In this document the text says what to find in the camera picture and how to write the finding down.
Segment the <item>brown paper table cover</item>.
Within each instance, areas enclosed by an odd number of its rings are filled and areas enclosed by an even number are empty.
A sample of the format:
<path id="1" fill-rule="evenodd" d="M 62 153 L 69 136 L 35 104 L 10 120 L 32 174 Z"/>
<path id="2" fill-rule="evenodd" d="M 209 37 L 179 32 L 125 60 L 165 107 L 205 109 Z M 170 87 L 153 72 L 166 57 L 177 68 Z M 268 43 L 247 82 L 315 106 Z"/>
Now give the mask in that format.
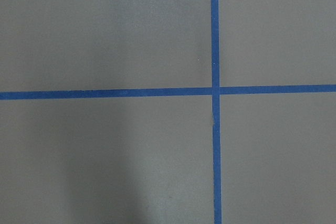
<path id="1" fill-rule="evenodd" d="M 335 0 L 1 0 L 1 223 L 335 223 Z"/>

